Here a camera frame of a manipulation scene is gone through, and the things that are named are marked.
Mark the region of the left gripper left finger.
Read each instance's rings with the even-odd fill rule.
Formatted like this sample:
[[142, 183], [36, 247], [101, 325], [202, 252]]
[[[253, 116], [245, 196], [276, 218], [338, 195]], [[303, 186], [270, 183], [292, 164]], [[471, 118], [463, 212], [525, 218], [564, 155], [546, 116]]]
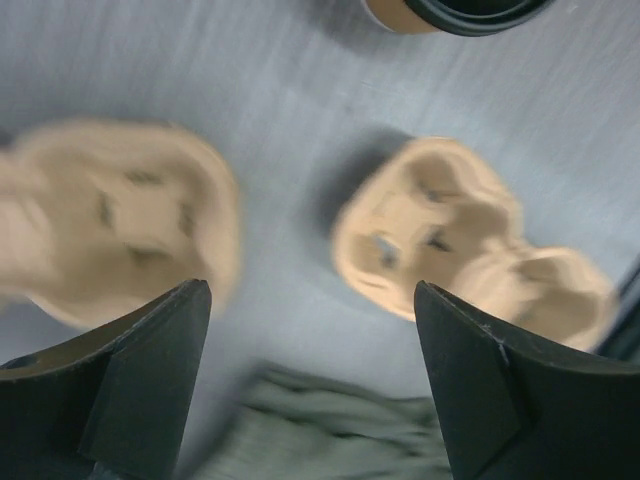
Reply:
[[1, 366], [4, 479], [169, 479], [210, 320], [203, 280]]

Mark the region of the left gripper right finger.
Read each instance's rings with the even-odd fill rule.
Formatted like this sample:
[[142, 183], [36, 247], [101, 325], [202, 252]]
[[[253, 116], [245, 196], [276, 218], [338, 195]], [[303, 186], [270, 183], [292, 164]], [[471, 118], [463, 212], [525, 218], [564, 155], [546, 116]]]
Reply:
[[425, 282], [416, 325], [456, 479], [635, 479], [639, 369], [495, 318]]

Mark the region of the black plastic cup lid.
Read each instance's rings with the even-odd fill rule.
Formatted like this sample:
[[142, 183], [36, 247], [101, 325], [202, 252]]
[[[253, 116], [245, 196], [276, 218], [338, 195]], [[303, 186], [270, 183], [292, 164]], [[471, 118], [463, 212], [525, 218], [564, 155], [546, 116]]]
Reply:
[[405, 0], [427, 24], [462, 37], [495, 35], [522, 25], [554, 0]]

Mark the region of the single brown paper cup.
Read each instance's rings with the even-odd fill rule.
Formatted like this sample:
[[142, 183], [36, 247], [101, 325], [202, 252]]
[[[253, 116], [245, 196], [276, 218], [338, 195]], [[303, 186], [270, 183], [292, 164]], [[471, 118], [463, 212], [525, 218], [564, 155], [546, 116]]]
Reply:
[[383, 29], [403, 35], [438, 32], [425, 22], [403, 0], [362, 0], [367, 15]]

